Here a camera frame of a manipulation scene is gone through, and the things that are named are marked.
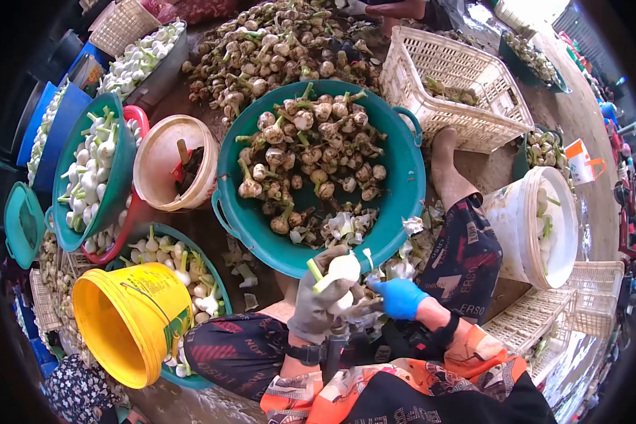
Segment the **knee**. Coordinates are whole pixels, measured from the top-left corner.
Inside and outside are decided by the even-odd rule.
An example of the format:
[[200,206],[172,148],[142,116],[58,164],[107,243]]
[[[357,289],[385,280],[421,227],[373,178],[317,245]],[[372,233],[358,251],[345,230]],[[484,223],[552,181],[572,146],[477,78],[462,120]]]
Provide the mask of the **knee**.
[[424,15],[426,14],[426,2],[424,0],[415,0],[412,4],[412,16],[410,16],[410,18],[416,20],[424,19]]

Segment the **beige bucket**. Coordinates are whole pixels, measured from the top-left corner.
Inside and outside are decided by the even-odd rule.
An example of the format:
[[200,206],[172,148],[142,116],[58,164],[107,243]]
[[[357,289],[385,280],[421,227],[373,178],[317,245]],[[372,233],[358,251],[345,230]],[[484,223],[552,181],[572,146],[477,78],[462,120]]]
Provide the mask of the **beige bucket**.
[[[540,186],[561,204],[560,207],[550,204],[547,208],[553,221],[547,275],[540,259],[536,228]],[[542,290],[566,283],[577,256],[578,221],[568,182],[555,168],[534,167],[523,179],[485,196],[483,208],[502,245],[501,277],[530,283]]]
[[[187,149],[205,147],[203,162],[195,181],[179,199],[174,185],[174,170],[181,159],[177,140],[184,139]],[[146,134],[134,161],[134,187],[139,197],[153,208],[173,212],[193,209],[212,197],[216,189],[219,144],[207,126],[186,114],[174,114],[157,123]]]

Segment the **wristwatch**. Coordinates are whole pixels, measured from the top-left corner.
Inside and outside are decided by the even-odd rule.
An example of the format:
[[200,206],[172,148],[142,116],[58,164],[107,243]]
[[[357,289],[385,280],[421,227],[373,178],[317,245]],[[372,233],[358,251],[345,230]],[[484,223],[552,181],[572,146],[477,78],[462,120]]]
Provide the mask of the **wristwatch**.
[[319,365],[327,358],[328,350],[323,346],[316,346],[315,344],[309,344],[306,346],[296,347],[287,346],[285,348],[285,354],[290,358],[299,360],[302,365],[314,366]]

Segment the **hand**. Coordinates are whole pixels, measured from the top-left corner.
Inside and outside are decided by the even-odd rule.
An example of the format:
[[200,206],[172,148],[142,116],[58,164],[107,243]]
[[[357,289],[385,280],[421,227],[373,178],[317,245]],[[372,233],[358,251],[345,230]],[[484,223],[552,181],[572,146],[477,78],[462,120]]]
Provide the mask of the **hand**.
[[372,284],[372,289],[384,298],[384,313],[393,319],[412,321],[419,304],[429,295],[408,279],[394,278]]
[[[348,248],[343,245],[335,246],[318,254],[313,260],[316,266],[325,275],[332,259],[348,253]],[[325,340],[325,332],[332,326],[334,317],[328,313],[328,308],[341,299],[353,285],[352,282],[338,279],[332,282],[320,294],[313,292],[316,279],[310,271],[299,281],[297,290],[297,304],[294,315],[288,321],[288,328],[292,335],[320,345]],[[355,301],[360,297],[357,290],[352,290]]]
[[348,6],[342,9],[344,12],[348,13],[352,16],[364,15],[365,8],[367,7],[366,3],[363,3],[359,0],[348,0]]

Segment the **ground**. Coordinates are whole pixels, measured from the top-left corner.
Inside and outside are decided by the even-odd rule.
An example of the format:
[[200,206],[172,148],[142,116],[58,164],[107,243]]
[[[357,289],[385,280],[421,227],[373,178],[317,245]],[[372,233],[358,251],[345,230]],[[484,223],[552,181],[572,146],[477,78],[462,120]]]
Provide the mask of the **ground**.
[[[499,36],[487,30],[476,32],[485,44],[485,50],[497,55]],[[189,44],[195,51],[199,36],[189,35]],[[555,38],[553,30],[534,36],[533,42],[540,47],[558,68],[569,88],[570,94],[554,94],[548,89],[531,88],[520,81],[518,87],[523,94],[535,123],[548,128],[560,127],[564,143],[583,139],[591,157],[600,157],[606,171],[595,181],[577,187],[580,216],[578,260],[616,260],[618,241],[618,205],[612,197],[612,187],[617,181],[611,146],[603,125],[602,116],[595,97],[584,76],[566,53],[565,45]],[[220,115],[213,113],[207,105],[190,104],[187,101],[188,81],[186,77],[150,113],[151,124],[171,114],[189,114],[208,125],[216,140],[221,143],[225,129],[220,124]],[[516,148],[505,145],[492,155],[456,152],[455,164],[464,177],[474,183],[483,194],[500,189],[513,182],[511,168]],[[185,214],[158,214],[155,217],[169,223],[198,243],[222,276],[235,312],[244,310],[242,290],[238,288],[239,277],[226,272],[222,250],[226,250],[225,230],[221,227],[206,202],[198,210]],[[276,275],[261,265],[257,272],[260,285],[250,291],[255,293],[263,308],[281,299],[282,290],[275,284]],[[279,276],[284,284],[287,277]],[[530,289],[530,285],[500,278],[493,295],[489,318],[508,307]],[[264,420],[258,405],[239,398],[223,389],[212,388],[195,392],[172,385],[160,379],[155,385],[143,390],[129,390],[131,400],[136,403],[153,423],[250,423]]]

